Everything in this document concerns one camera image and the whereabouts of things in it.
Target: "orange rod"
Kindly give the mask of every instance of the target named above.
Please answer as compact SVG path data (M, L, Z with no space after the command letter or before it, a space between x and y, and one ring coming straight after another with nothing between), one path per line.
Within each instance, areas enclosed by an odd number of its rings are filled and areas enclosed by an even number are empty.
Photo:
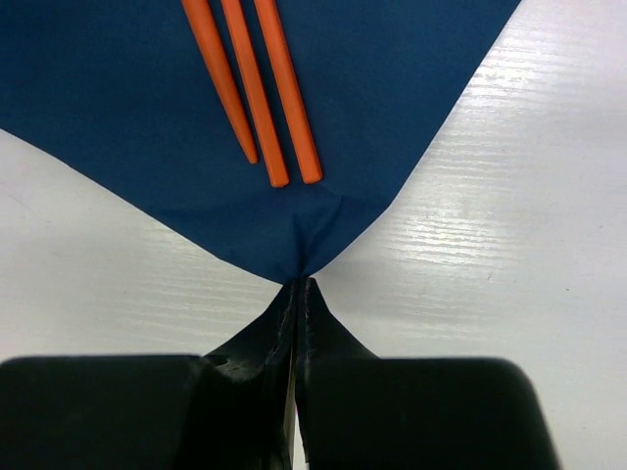
M285 186L289 182L281 148L276 138L272 116L265 98L262 78L259 75L253 45L244 21L244 13L239 0L222 0L222 8L228 25L228 32L235 49L237 65L242 74L244 89L251 107L253 122L264 154L265 167L270 184L275 188Z
M239 140L248 161L251 164L255 164L259 158L257 157L253 133L246 120L244 107L228 66L222 42L219 40L216 23L209 9L209 4L207 0L181 1L205 65L209 70L209 75L214 82L217 94L222 101L237 140Z
M298 88L276 4L274 0L255 0L255 8L264 33L265 47L274 71L274 79L292 135L303 181L316 183L322 178L322 168L320 168L305 105Z

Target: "wood grain texture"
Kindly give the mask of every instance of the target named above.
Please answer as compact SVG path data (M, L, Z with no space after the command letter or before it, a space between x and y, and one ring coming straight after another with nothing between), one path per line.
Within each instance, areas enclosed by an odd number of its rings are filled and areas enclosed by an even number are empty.
M523 0L397 201L317 276L376 353L521 365L568 469L627 462L626 20ZM0 213L0 357L203 353L278 290L6 133Z

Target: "blue cloth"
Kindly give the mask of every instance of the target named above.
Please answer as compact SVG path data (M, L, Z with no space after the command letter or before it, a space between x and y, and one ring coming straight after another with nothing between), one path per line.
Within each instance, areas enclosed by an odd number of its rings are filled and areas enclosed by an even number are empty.
M253 0L242 4L286 188L247 163L177 0L2 0L0 126L218 258L284 282L323 268L388 207L518 1L277 0L324 171L312 186Z

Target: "black plastic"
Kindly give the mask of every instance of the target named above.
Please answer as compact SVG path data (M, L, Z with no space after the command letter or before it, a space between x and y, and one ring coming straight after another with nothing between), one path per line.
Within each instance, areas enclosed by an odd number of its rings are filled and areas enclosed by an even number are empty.
M313 279L205 357L32 357L0 367L0 468L558 467L522 372L379 359Z

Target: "white surface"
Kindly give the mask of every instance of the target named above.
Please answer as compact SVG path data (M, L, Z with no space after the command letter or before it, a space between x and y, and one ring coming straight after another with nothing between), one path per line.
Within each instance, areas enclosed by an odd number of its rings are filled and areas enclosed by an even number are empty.
M376 353L495 355L567 469L627 468L627 2L523 0L401 195L317 279ZM204 353L278 286L0 133L0 357Z

